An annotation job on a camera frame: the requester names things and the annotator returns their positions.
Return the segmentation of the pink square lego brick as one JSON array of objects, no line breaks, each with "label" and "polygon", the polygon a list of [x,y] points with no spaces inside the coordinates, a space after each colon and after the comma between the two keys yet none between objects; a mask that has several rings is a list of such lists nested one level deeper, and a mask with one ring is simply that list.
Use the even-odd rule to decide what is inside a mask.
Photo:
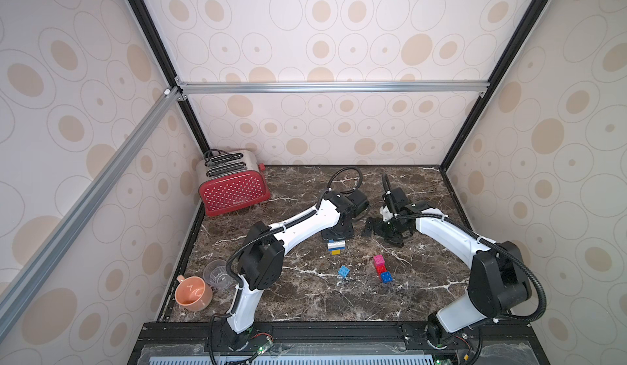
[{"label": "pink square lego brick", "polygon": [[380,268],[381,266],[385,266],[385,259],[382,255],[375,255],[375,257],[373,257],[373,265],[376,268]]}]

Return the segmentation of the white long lego brick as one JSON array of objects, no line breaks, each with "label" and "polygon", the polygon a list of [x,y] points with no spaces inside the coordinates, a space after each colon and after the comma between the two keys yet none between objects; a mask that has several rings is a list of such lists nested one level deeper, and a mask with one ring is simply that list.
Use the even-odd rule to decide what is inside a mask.
[{"label": "white long lego brick", "polygon": [[339,241],[329,240],[328,241],[328,248],[330,248],[330,247],[345,247],[345,246],[346,246],[346,242],[344,240],[339,240]]}]

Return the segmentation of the light blue long lego brick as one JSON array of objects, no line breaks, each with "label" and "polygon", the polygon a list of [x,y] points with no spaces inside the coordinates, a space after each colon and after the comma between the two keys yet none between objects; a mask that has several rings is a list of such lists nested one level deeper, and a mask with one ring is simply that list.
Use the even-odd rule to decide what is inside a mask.
[{"label": "light blue long lego brick", "polygon": [[346,267],[345,265],[342,265],[341,268],[339,268],[338,270],[338,275],[341,276],[342,278],[347,278],[349,273],[350,273],[350,269]]}]

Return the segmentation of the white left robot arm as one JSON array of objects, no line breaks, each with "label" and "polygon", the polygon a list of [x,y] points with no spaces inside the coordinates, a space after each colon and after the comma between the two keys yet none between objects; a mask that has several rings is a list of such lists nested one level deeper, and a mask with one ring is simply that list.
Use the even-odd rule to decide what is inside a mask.
[{"label": "white left robot arm", "polygon": [[240,248],[226,262],[227,274],[236,282],[236,294],[226,324],[242,334],[255,321],[264,290],[276,283],[284,257],[297,245],[324,231],[352,231],[353,220],[367,210],[369,201],[360,190],[345,195],[328,189],[311,208],[285,221],[254,224]]}]

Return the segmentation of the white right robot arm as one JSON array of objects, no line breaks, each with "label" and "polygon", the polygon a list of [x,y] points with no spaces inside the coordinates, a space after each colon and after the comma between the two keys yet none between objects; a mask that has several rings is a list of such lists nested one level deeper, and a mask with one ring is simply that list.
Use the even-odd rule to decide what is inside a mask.
[{"label": "white right robot arm", "polygon": [[495,243],[456,223],[427,202],[413,202],[397,188],[384,185],[380,218],[372,230],[394,245],[403,245],[406,232],[424,234],[470,268],[464,296],[431,314],[426,332],[444,339],[485,320],[500,319],[532,296],[528,268],[518,247]]}]

